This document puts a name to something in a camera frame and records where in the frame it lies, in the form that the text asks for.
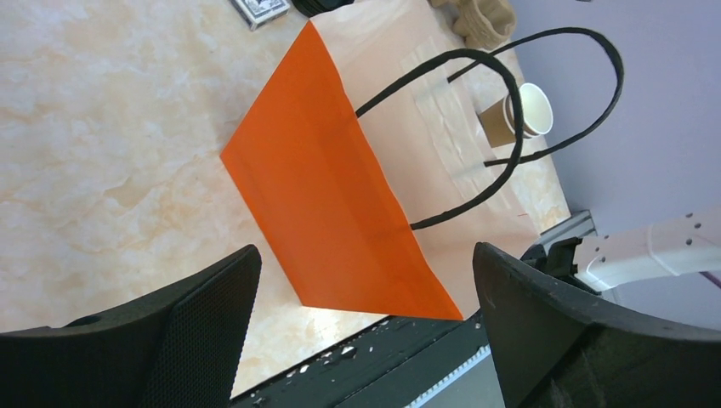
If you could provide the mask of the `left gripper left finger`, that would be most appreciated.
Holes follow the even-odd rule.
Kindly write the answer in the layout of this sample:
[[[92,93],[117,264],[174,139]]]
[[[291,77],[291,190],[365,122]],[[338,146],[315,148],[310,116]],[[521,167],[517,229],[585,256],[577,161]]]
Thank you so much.
[[[228,406],[261,267],[248,245],[66,326],[3,333],[2,406]]]

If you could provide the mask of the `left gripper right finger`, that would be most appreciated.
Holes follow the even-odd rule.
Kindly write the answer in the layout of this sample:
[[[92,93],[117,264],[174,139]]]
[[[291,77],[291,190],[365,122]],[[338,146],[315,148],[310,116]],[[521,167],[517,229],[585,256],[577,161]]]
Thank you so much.
[[[719,406],[718,331],[610,303],[488,243],[473,271],[506,406]]]

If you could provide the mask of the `orange paper bag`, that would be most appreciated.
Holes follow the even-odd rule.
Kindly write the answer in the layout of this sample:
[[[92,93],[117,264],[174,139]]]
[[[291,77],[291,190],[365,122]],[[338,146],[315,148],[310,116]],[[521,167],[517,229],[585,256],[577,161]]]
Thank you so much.
[[[549,150],[522,152],[512,48],[451,48],[428,1],[308,20],[220,155],[303,305],[463,320],[475,245],[538,239],[508,181]],[[493,148],[479,114],[507,94]]]

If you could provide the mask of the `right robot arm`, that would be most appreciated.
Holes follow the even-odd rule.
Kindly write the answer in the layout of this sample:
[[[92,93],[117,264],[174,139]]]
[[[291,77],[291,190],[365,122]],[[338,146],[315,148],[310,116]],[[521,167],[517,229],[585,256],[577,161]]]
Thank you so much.
[[[615,235],[532,246],[521,260],[546,275],[599,295],[619,285],[720,271],[720,208],[687,213]]]

